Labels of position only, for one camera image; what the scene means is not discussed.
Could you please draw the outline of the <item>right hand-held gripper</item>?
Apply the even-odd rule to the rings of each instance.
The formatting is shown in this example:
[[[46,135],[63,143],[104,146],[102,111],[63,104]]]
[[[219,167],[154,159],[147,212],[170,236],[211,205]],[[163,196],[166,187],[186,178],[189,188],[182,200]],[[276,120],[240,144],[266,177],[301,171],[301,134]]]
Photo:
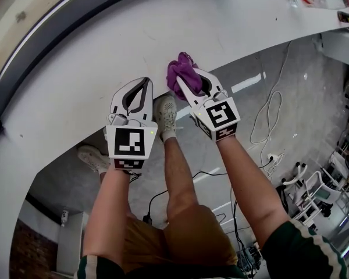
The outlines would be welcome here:
[[[240,115],[234,99],[222,90],[219,79],[213,74],[195,69],[201,79],[201,89],[196,93],[180,76],[176,81],[191,106],[195,125],[213,142],[235,135]]]

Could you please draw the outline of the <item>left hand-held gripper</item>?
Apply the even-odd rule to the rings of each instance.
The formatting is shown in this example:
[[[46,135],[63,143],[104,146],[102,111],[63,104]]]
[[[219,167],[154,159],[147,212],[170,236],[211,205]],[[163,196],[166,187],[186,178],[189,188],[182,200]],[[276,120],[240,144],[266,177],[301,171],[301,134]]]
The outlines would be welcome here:
[[[141,170],[150,156],[158,130],[154,121],[145,121],[152,119],[153,89],[153,82],[142,77],[127,83],[112,98],[113,114],[105,139],[111,165],[117,170]]]

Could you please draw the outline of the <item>purple cloth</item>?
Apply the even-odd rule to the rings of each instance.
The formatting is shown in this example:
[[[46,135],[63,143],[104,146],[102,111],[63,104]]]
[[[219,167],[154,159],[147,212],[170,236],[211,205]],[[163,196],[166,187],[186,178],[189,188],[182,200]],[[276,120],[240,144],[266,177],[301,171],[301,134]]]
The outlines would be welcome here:
[[[202,89],[202,80],[195,72],[195,68],[198,68],[198,66],[194,63],[191,56],[185,52],[180,52],[177,60],[173,60],[168,64],[166,77],[167,86],[183,101],[186,101],[186,97],[177,82],[177,77],[180,77],[190,86],[190,89],[198,94]]]

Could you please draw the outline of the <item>person's right forearm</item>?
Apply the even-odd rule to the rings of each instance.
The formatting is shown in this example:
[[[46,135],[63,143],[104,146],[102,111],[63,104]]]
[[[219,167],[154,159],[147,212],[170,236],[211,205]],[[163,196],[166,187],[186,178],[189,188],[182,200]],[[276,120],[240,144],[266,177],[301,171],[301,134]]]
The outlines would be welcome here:
[[[251,159],[235,136],[218,141],[217,147],[239,208],[263,247],[273,232],[289,221],[272,183]]]

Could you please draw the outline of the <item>person's left forearm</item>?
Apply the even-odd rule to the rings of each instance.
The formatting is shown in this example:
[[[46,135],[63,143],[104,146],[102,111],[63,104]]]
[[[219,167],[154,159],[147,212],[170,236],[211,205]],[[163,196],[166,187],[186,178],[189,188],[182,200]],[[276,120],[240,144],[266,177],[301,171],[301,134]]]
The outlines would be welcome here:
[[[130,176],[110,167],[105,173],[88,219],[83,255],[123,262]]]

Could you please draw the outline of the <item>white floor tape strip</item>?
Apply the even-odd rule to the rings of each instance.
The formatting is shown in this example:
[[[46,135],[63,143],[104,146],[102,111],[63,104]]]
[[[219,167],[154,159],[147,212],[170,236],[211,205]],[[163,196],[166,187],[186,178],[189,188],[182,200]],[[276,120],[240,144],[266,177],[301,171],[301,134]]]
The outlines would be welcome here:
[[[232,93],[235,94],[245,88],[248,88],[258,82],[260,82],[261,80],[265,79],[266,78],[266,73],[263,72],[262,74],[259,73],[258,75],[254,76],[254,77],[251,77],[251,78],[248,78],[238,84],[235,84],[231,87],[231,90],[232,90]]]

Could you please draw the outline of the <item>person's right leg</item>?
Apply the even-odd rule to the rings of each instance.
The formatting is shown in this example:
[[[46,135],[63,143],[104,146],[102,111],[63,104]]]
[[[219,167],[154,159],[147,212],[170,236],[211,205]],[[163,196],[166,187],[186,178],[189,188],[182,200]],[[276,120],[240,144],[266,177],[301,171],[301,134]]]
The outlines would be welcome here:
[[[169,194],[166,214],[172,225],[197,212],[199,203],[195,193],[193,177],[177,138],[164,142],[165,182]]]

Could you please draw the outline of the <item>white power strip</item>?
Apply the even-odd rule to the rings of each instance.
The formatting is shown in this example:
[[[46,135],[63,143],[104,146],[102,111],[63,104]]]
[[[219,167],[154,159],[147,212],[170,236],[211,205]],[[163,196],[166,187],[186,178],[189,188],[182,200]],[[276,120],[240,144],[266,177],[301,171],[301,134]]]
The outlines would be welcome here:
[[[280,153],[279,155],[272,154],[272,153],[267,154],[267,158],[269,159],[269,163],[271,163],[274,166],[279,165],[280,162],[282,161],[283,157],[284,157],[284,153]]]

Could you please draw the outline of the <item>white cabinet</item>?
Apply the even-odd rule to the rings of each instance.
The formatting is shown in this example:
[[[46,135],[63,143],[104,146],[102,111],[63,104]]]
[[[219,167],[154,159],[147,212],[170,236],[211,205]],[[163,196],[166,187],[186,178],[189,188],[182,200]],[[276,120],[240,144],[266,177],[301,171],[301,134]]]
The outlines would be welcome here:
[[[319,52],[326,57],[349,65],[349,33],[346,31],[327,31],[317,39]]]

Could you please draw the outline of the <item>brown shorts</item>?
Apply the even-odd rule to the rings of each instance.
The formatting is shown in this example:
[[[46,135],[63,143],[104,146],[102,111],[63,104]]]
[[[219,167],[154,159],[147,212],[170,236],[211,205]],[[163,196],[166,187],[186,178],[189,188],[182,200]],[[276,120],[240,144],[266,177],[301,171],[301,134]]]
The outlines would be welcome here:
[[[215,215],[204,205],[180,212],[163,229],[128,218],[122,268],[125,273],[155,266],[225,267],[240,274],[237,255]]]

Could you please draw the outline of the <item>green shirt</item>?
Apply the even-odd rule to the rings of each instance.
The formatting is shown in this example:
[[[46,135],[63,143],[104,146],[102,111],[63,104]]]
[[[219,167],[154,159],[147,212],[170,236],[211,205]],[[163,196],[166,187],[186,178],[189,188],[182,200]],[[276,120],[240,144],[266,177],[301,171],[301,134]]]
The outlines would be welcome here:
[[[297,220],[283,223],[262,248],[271,279],[348,279],[348,268],[325,237]],[[125,273],[115,262],[84,256],[74,279],[247,279],[235,264],[153,264]]]

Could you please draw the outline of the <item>black window frame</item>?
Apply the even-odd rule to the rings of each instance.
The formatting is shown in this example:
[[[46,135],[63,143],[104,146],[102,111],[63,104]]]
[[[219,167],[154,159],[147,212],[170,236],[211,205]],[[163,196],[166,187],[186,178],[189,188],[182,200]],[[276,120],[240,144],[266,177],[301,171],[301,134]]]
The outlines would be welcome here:
[[[0,69],[0,134],[4,111],[36,65],[75,29],[120,1],[58,0],[30,26]]]

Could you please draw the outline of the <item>white chair frame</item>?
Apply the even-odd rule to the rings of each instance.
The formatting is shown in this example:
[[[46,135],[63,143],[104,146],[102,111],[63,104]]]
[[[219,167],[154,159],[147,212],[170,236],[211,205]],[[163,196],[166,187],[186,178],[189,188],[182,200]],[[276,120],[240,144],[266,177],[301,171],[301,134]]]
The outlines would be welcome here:
[[[297,162],[292,179],[282,179],[282,188],[293,189],[288,193],[292,203],[298,209],[293,219],[302,222],[306,227],[314,228],[315,217],[323,211],[320,204],[332,206],[339,199],[340,191],[338,186],[332,188],[329,184],[325,184],[323,180],[323,176],[327,175],[325,170],[317,170],[308,178],[304,178],[307,170],[306,163]]]

